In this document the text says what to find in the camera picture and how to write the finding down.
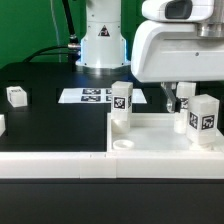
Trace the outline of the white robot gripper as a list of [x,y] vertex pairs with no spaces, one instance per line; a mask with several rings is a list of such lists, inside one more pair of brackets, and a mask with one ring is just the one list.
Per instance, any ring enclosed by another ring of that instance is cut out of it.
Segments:
[[224,80],[224,0],[145,0],[135,33],[132,74],[162,82],[175,112],[177,81]]

